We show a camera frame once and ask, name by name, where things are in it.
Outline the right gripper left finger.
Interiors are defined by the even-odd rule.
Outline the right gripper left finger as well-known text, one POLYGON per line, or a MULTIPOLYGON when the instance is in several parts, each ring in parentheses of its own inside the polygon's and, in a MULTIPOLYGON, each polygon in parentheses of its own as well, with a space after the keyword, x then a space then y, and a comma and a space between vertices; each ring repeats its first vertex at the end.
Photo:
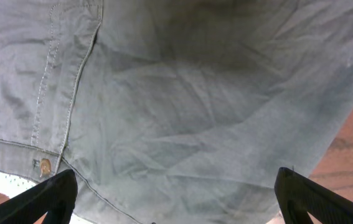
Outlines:
POLYGON ((67 169, 0 204, 0 224, 69 224, 78 194, 75 173, 67 169))

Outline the grey shorts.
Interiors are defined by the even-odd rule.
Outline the grey shorts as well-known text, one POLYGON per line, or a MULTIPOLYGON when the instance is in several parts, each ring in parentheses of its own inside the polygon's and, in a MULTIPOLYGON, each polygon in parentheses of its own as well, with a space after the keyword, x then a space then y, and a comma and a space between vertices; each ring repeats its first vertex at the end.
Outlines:
POLYGON ((353 1, 0 1, 0 172, 94 223, 265 223, 353 109, 353 1))

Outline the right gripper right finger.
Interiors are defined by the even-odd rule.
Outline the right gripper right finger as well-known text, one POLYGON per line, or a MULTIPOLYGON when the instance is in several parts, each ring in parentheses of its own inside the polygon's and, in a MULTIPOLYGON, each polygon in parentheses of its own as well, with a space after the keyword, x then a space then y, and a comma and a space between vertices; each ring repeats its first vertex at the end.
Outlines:
POLYGON ((353 202, 281 167, 275 181, 275 194, 286 224, 353 224, 353 202))

